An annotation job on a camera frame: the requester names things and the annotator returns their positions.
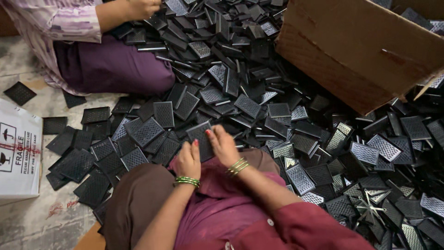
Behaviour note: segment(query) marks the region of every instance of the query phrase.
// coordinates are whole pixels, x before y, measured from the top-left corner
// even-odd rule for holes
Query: woman
[[[0,5],[44,65],[50,86],[74,95],[168,90],[174,83],[169,63],[103,36],[124,22],[149,19],[161,0],[101,1],[0,0]]]
[[[202,168],[198,141],[183,144],[171,164],[190,179],[175,187],[161,165],[140,165],[122,178],[108,203],[108,250],[373,249],[288,191],[268,154],[238,153],[222,126],[213,131],[206,133],[216,157]],[[183,181],[191,179],[201,181],[199,189]]]

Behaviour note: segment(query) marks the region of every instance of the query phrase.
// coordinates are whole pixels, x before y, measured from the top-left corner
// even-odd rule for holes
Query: purple pants
[[[159,95],[174,84],[169,62],[153,53],[137,52],[110,35],[102,43],[54,42],[62,78],[84,93],[136,93]]]

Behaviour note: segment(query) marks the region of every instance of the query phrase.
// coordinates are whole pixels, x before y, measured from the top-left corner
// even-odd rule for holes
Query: umbrella symbol
[[[4,153],[0,153],[0,166],[3,165],[5,162],[8,162],[11,160],[11,158],[6,160],[6,155]]]
[[[8,129],[5,129],[3,132],[3,138],[5,141],[8,140],[8,136],[10,136],[11,138],[14,138],[12,135],[8,135]]]

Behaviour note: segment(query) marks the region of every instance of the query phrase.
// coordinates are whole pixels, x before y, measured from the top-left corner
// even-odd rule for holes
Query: pile of graters
[[[284,10],[283,0],[167,0],[149,20],[113,30],[170,62],[177,81],[159,97],[85,109],[83,130],[45,118],[44,134],[58,134],[47,148],[61,156],[47,175],[54,190],[80,183],[79,202],[103,224],[123,175],[167,167],[195,138],[210,159],[204,131],[221,124],[239,150],[269,154],[289,190],[377,249],[443,248],[444,77],[416,101],[419,88],[407,103],[357,115],[274,52]]]

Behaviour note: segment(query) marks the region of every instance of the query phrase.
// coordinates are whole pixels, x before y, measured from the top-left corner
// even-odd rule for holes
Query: brown pants
[[[242,157],[262,172],[279,174],[273,159],[259,149],[246,149]],[[146,163],[128,172],[108,201],[103,226],[108,250],[133,249],[145,229],[173,191],[174,176],[162,165]]]

